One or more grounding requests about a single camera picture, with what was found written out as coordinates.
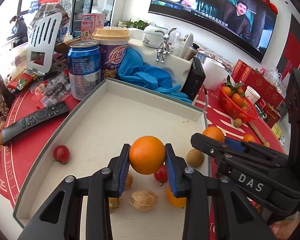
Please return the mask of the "right hand pink nails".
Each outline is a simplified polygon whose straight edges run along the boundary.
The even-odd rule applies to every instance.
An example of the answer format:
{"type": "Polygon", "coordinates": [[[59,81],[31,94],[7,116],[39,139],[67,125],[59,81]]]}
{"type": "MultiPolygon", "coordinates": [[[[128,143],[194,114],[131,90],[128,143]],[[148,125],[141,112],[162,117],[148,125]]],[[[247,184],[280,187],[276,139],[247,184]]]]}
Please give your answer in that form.
{"type": "Polygon", "coordinates": [[[300,211],[285,217],[272,213],[258,203],[255,207],[276,239],[300,239],[300,211]]]}

